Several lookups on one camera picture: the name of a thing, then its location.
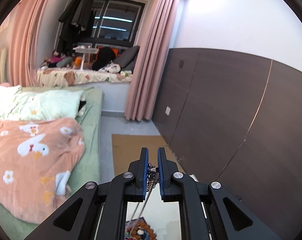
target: duck print blanket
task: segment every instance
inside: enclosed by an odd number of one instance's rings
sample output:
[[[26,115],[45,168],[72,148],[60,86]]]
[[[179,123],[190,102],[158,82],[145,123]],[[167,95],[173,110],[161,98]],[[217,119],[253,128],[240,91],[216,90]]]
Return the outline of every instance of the duck print blanket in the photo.
[[[83,152],[74,119],[0,120],[0,203],[16,218],[40,224],[67,200]]]

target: triangular cutout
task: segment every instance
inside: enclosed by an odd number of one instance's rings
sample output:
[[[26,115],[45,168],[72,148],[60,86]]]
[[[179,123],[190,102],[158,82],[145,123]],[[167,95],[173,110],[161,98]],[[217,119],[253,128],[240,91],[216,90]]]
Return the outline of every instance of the triangular cutout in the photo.
[[[231,219],[232,225],[235,231],[240,231],[244,228],[253,225],[253,221],[247,217],[246,214],[242,212],[230,199],[223,199],[224,205],[227,208],[229,217]]]
[[[83,198],[78,198],[68,209],[66,209],[54,222],[53,225],[65,231],[71,231],[75,218],[82,205]]]

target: floral window seat cover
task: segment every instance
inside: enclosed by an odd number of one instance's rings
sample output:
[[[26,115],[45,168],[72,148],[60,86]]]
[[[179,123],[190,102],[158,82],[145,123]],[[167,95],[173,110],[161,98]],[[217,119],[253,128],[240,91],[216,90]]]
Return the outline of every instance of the floral window seat cover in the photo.
[[[49,68],[46,70],[39,69],[36,76],[41,87],[70,87],[91,82],[128,83],[131,82],[133,74]]]

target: metal chain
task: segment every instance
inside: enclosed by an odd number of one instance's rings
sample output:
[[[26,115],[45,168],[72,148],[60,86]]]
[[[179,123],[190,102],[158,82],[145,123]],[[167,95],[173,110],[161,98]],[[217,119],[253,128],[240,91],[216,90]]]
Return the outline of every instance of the metal chain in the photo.
[[[143,211],[144,211],[144,208],[145,208],[146,205],[147,205],[147,202],[148,202],[148,200],[149,200],[149,197],[150,197],[150,195],[151,195],[151,192],[152,192],[152,190],[155,188],[155,186],[156,186],[156,184],[157,184],[158,182],[159,182],[159,175],[158,175],[158,172],[155,171],[155,166],[152,166],[151,163],[149,163],[149,165],[148,165],[148,173],[147,173],[147,189],[146,189],[146,192],[148,192],[148,194],[147,194],[146,200],[145,200],[144,203],[143,203],[143,206],[142,206],[142,209],[141,209],[141,211],[140,211],[140,214],[139,214],[138,218],[136,219],[136,221],[134,222],[134,224],[133,224],[133,226],[132,226],[132,228],[131,228],[131,231],[130,231],[130,234],[129,234],[128,238],[131,237],[132,231],[134,230],[134,228],[135,228],[135,226],[136,226],[137,220],[142,216],[142,213],[143,213]],[[140,204],[140,203],[138,202],[138,204],[137,204],[137,206],[136,206],[136,208],[135,208],[135,210],[134,210],[134,212],[133,212],[133,214],[132,214],[132,216],[131,216],[131,219],[130,219],[130,221],[129,221],[129,223],[128,223],[126,229],[125,229],[125,231],[127,231],[127,228],[129,228],[129,225],[131,224],[131,222],[132,222],[132,220],[133,220],[133,217],[134,217],[135,213],[137,212],[137,209],[138,209],[138,207],[139,207],[139,204]]]

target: floor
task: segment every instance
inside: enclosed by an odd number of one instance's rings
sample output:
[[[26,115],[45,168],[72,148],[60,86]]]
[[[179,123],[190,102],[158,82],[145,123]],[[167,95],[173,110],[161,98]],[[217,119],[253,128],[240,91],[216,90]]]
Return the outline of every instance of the floor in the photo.
[[[122,117],[101,117],[100,127],[100,183],[114,177],[112,134],[160,135],[152,121],[127,121]]]

